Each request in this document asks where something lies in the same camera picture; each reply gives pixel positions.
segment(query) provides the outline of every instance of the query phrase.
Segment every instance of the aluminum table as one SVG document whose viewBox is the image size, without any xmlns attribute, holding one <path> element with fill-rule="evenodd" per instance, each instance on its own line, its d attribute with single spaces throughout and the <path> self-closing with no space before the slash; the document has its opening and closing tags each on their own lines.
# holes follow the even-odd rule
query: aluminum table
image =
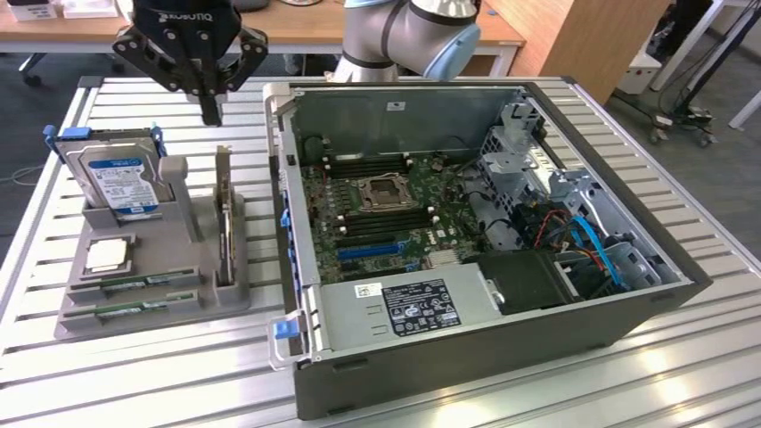
<svg viewBox="0 0 761 428">
<path fill-rule="evenodd" d="M 64 127 L 164 127 L 166 149 L 188 156 L 188 186 L 209 193 L 214 147 L 229 145 L 246 197 L 252 307 L 232 317 L 87 342 L 52 337 L 83 227 L 83 196 L 51 156 L 0 271 L 0 424 L 7 426 L 752 426 L 761 424 L 758 261 L 584 90 L 557 78 L 537 85 L 714 284 L 678 310 L 604 350 L 302 422 L 292 374 L 270 370 L 265 322 L 282 311 L 266 169 L 261 87 L 254 78 L 224 105 L 225 125 L 144 78 L 108 78 L 73 97 Z M 550 128 L 549 144 L 574 152 Z"/>
</svg>

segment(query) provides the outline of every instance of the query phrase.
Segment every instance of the circuit board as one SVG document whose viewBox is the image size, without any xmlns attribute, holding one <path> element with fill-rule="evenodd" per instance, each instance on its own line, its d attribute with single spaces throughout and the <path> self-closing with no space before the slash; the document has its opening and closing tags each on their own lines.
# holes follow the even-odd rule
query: circuit board
<svg viewBox="0 0 761 428">
<path fill-rule="evenodd" d="M 302 168 L 304 192 L 322 284 L 432 268 L 425 256 L 436 251 L 454 252 L 457 259 L 462 260 L 490 248 L 480 232 L 478 219 L 469 203 L 461 198 L 462 187 L 458 184 L 462 178 L 457 165 L 445 166 L 442 158 L 433 154 L 414 155 L 408 159 L 412 160 L 408 161 L 412 167 L 402 173 L 380 173 L 374 176 L 334 177 L 330 170 L 325 171 L 325 167 Z M 393 230 L 396 226 L 393 223 L 382 223 L 392 227 L 388 232 L 382 230 L 381 235 L 389 239 L 390 248 L 398 250 L 393 254 L 344 258 L 340 256 L 341 251 L 372 251 L 378 248 L 372 245 L 377 233 L 364 235 L 360 232 L 348 238 L 346 230 L 341 227 L 344 224 L 341 219 L 369 215 L 368 198 L 362 197 L 360 189 L 372 179 L 377 182 L 398 180 L 396 184 L 404 184 L 402 191 L 409 194 L 412 200 L 401 201 L 397 197 L 393 200 L 397 202 L 394 207 L 400 203 L 406 203 L 410 208 L 414 207 L 417 211 L 424 212 L 422 216 L 426 213 L 432 221 L 429 225 L 410 230 Z M 390 214 L 401 216 L 404 212 L 412 210 L 394 208 Z M 357 245 L 342 244 L 348 240 Z"/>
</svg>

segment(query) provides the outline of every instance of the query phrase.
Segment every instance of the gray component holder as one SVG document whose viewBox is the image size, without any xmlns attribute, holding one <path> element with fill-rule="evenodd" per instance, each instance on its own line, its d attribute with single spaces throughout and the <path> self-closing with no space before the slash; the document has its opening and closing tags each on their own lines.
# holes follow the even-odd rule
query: gray component holder
<svg viewBox="0 0 761 428">
<path fill-rule="evenodd" d="M 176 201 L 160 203 L 157 208 L 160 218 L 120 223 L 111 210 L 93 210 L 87 206 L 83 208 L 87 223 L 80 235 L 59 312 L 53 333 L 56 339 L 81 340 L 177 325 L 240 311 L 250 304 L 244 198 L 236 193 L 236 282 L 220 286 L 216 280 L 216 270 L 220 267 L 220 240 L 214 197 L 189 197 L 184 184 L 186 162 L 182 157 L 162 158 L 161 165 L 164 166 L 160 168 L 161 175 L 170 184 Z M 88 248 L 95 241 L 115 237 L 127 238 L 131 235 L 135 236 L 135 240 L 127 252 L 131 272 L 124 275 L 125 279 L 133 276 L 160 276 L 182 269 L 192 269 L 193 272 L 153 286 L 104 292 L 97 286 L 100 281 L 93 281 L 92 275 L 83 274 Z M 108 319 L 101 319 L 96 315 L 64 316 L 75 309 L 160 300 L 177 292 L 193 292 L 194 298 L 170 301 L 166 310 Z"/>
</svg>

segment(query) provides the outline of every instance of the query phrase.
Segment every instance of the wooden desk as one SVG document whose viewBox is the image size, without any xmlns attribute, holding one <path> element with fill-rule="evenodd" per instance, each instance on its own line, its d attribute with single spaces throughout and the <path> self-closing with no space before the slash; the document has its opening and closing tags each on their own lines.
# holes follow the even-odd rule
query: wooden desk
<svg viewBox="0 0 761 428">
<path fill-rule="evenodd" d="M 476 54 L 494 56 L 490 76 L 505 76 L 524 38 L 500 16 L 486 14 L 489 9 L 484 4 Z M 266 9 L 242 16 L 246 26 L 268 34 L 272 54 L 341 53 L 344 5 L 334 0 L 309 7 L 272 0 Z M 125 25 L 121 18 L 15 22 L 0 0 L 0 52 L 111 53 L 116 32 Z"/>
</svg>

